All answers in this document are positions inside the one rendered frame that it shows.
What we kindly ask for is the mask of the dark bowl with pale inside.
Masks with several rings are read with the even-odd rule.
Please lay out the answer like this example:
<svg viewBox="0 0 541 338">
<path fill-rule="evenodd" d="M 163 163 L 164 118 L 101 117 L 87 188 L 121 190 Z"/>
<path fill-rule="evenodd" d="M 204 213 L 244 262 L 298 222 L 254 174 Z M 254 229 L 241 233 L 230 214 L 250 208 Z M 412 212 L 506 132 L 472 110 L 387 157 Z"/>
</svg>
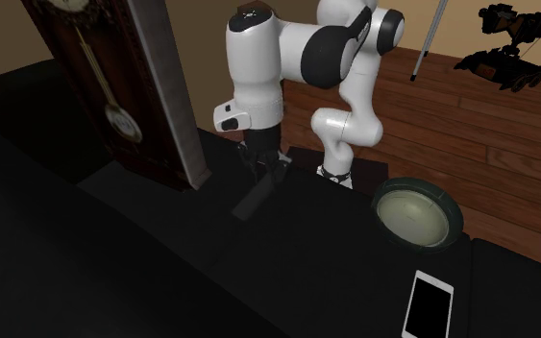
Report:
<svg viewBox="0 0 541 338">
<path fill-rule="evenodd" d="M 444 252 L 463 233 L 458 203 L 429 181 L 399 177 L 383 182 L 375 191 L 372 210 L 384 237 L 416 254 Z"/>
</svg>

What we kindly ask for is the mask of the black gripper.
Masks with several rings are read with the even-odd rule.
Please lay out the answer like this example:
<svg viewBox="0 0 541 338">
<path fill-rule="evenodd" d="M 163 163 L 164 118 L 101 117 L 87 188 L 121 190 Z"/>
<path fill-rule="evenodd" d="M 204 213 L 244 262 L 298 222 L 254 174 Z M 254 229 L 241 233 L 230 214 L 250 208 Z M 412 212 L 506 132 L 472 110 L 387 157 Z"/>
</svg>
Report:
<svg viewBox="0 0 541 338">
<path fill-rule="evenodd" d="M 277 124 L 273 127 L 254 130 L 249 129 L 243 132 L 244 142 L 237 144 L 240 159 L 256 179 L 257 173 L 257 152 L 263 154 L 264 164 L 271 176 L 273 183 L 281 183 L 288 171 L 292 159 L 283 154 L 281 149 L 282 126 Z"/>
</svg>

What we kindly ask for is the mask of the white thin pole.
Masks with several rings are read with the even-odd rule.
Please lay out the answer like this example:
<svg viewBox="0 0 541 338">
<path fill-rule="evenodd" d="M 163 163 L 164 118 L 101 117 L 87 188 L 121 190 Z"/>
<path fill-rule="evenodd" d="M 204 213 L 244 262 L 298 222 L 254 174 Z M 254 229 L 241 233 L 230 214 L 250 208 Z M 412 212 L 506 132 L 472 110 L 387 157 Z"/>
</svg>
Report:
<svg viewBox="0 0 541 338">
<path fill-rule="evenodd" d="M 412 74 L 410 76 L 410 80 L 412 82 L 414 82 L 416 80 L 418 71 L 419 71 L 419 69 L 421 67 L 421 64 L 422 64 L 422 61 L 429 53 L 430 46 L 431 46 L 432 41 L 434 39 L 434 36 L 435 36 L 435 34 L 437 32 L 438 26 L 440 24 L 441 18 L 442 18 L 443 13 L 444 13 L 444 11 L 446 9 L 448 1 L 449 0 L 439 0 L 438 7 L 437 7 L 437 9 L 435 11 L 434 17 L 433 17 L 432 22 L 430 24 L 430 28 L 429 28 L 427 36 L 425 38 L 421 53 L 420 53 L 420 55 L 419 55 L 419 57 L 418 57 L 418 59 L 417 59 L 417 61 L 415 63 L 413 72 L 412 72 Z"/>
</svg>

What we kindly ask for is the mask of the black toy vehicle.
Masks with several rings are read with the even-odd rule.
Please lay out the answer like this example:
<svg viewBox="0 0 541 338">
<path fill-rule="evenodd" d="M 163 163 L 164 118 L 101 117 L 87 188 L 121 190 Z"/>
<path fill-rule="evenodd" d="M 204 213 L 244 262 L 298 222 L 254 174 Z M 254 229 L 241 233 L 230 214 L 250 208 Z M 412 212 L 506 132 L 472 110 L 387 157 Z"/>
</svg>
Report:
<svg viewBox="0 0 541 338">
<path fill-rule="evenodd" d="M 490 51 L 478 51 L 466 56 L 455 69 L 469 70 L 492 83 L 500 90 L 518 92 L 526 85 L 535 87 L 541 82 L 541 65 L 521 59 L 518 45 L 541 39 L 541 12 L 517 13 L 507 4 L 491 4 L 479 10 L 484 34 L 507 32 L 511 42 Z"/>
</svg>

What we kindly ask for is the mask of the white phone with black screen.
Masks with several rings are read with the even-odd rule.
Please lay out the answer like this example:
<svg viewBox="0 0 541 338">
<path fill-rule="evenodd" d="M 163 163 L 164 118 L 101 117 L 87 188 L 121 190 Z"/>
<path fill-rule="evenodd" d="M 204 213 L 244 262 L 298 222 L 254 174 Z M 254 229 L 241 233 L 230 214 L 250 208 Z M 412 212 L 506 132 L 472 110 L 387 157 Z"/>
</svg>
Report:
<svg viewBox="0 0 541 338">
<path fill-rule="evenodd" d="M 454 293 L 449 283 L 417 270 L 401 338 L 449 338 Z"/>
</svg>

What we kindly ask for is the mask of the dark grey oblong remote control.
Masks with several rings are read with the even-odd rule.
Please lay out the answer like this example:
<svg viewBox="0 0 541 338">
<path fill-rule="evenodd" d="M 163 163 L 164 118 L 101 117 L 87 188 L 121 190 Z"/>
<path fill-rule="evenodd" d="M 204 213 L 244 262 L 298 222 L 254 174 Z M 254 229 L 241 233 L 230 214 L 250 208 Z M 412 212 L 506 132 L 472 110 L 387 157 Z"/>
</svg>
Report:
<svg viewBox="0 0 541 338">
<path fill-rule="evenodd" d="M 270 173 L 267 173 L 234 207 L 232 215 L 241 221 L 249 220 L 273 191 L 273 178 Z"/>
</svg>

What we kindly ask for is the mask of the dark wood grandfather clock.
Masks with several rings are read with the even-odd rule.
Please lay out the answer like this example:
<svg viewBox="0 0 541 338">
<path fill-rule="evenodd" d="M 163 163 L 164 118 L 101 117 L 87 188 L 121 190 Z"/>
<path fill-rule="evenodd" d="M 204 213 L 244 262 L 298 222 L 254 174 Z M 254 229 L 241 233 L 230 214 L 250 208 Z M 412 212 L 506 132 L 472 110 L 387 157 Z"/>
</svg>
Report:
<svg viewBox="0 0 541 338">
<path fill-rule="evenodd" d="M 210 176 L 164 0 L 20 0 L 112 157 L 184 191 Z"/>
</svg>

